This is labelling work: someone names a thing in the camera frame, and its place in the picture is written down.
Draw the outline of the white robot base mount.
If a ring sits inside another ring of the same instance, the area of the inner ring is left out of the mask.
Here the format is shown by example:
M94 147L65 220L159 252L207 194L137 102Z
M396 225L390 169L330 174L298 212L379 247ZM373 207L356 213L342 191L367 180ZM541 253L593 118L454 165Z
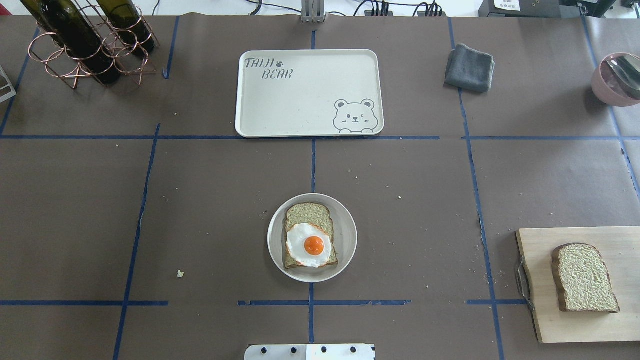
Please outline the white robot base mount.
M374 344L254 344L247 347L245 360L375 360Z

